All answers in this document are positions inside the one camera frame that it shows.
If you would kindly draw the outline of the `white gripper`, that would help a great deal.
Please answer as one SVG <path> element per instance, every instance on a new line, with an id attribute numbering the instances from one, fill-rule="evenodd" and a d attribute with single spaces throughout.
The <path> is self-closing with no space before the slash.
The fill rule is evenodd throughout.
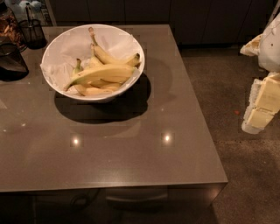
<path id="1" fill-rule="evenodd" d="M 240 53 L 256 56 L 259 67 L 269 73 L 263 80 L 254 79 L 241 129 L 258 134 L 272 121 L 280 110 L 280 14 L 263 33 L 244 45 Z"/>

